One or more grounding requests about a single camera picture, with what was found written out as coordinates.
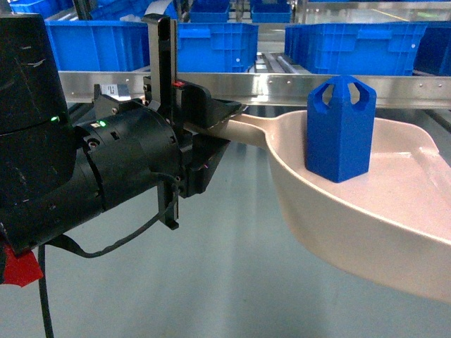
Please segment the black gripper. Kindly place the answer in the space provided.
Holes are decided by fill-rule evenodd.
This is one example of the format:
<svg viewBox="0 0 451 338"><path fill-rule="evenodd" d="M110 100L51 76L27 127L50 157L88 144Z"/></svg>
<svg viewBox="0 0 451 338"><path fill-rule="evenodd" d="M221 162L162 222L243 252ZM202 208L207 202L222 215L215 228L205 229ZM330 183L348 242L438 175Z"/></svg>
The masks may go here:
<svg viewBox="0 0 451 338"><path fill-rule="evenodd" d="M151 72L144 77L144 101L120 101L96 84L96 121L87 127L87 155L99 176L106 210L156 187L156 218L174 230L178 198L206 191L230 144L193 135L185 124L214 127L241 114L245 105L211 99L207 88L179 80L176 22L155 13L146 14L143 21L151 61Z"/></svg>

